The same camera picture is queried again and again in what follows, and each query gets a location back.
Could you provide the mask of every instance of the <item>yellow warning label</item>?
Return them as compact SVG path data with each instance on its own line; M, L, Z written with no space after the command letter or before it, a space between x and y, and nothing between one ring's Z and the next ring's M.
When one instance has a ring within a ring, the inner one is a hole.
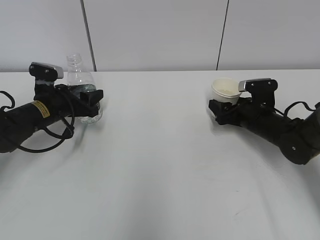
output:
M42 102L37 100L37 101L31 102L31 104L35 105L36 108L39 109L39 111L44 119L47 117L50 117L50 112L49 112L48 108Z

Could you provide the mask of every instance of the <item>clear plastic bottle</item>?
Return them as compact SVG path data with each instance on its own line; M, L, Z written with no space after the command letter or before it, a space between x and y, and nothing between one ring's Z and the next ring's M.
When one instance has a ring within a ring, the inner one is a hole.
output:
M79 53L72 53L66 57L68 62L67 83L70 86L79 85L73 94L80 98L80 92L92 92L96 90L96 83L91 73L86 69ZM99 113L95 117L80 116L80 121L84 124L92 124L97 122L103 114L102 108L98 103Z

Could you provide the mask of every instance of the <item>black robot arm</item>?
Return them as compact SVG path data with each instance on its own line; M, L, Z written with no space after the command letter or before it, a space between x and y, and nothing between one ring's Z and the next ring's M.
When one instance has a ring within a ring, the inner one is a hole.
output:
M320 153L320 104L310 109L305 102L295 102L282 113L275 108L277 88L277 81L271 78L242 81L239 92L249 92L252 97L240 97L235 105L213 99L209 108L220 125L246 128L278 146L291 162L305 165ZM299 103L313 113L304 120L290 119L289 110Z
M12 103L11 106L0 108L0 153L12 152L17 148L31 153L47 152L58 147L66 139L72 138L75 117L94 117L98 114L97 103L103 98L102 90L81 92L78 98L73 94L78 86L54 86L55 81L64 76L63 69L55 65L33 62L29 67L29 73L35 77L33 102L14 108L13 97L0 91ZM71 122L69 123L65 117L71 117ZM60 120L66 125L62 135L47 128ZM38 130L44 130L60 141L52 147L39 150L21 146L23 141Z

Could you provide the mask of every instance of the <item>white wall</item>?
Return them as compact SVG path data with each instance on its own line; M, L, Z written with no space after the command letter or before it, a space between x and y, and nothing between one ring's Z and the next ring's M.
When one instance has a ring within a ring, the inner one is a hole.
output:
M85 0L98 71L215 70L227 0Z
M84 0L98 71L215 70L228 0ZM219 70L320 68L318 0L230 0ZM0 72L93 70L80 0L7 0Z
M6 0L0 7L0 71L27 71L31 62L67 68L66 55L79 52L93 64L78 0Z
M319 0L230 0L219 70L320 68Z

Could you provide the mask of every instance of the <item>white tabletop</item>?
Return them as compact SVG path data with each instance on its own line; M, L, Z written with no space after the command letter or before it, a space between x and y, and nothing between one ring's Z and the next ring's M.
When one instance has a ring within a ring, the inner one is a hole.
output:
M214 79L274 78L276 107L320 101L320 70L94 72L104 115L43 154L0 155L1 240L318 240L320 157L295 165L207 113ZM28 73L0 73L17 106ZM8 100L0 96L0 105ZM305 118L303 106L290 112ZM51 129L60 130L62 125ZM38 132L23 146L56 140Z

